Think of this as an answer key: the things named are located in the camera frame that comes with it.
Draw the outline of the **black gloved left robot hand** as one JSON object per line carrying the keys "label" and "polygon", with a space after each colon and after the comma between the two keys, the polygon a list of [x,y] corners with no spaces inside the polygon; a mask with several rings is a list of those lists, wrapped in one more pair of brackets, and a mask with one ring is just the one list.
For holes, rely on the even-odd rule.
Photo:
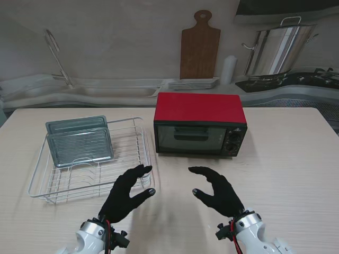
{"label": "black gloved left robot hand", "polygon": [[99,219],[108,220],[110,223],[118,223],[145,200],[152,197],[156,193],[153,188],[146,189],[136,196],[130,197],[131,188],[137,179],[151,172],[151,170],[152,166],[138,165],[120,175],[99,211]]}

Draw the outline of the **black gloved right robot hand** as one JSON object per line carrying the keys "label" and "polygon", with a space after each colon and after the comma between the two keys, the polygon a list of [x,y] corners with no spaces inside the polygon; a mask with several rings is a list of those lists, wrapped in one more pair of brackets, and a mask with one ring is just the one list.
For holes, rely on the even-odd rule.
{"label": "black gloved right robot hand", "polygon": [[245,211],[242,202],[225,176],[202,166],[189,167],[194,174],[202,175],[212,185],[213,195],[194,188],[193,195],[207,207],[214,209],[225,217],[237,217]]}

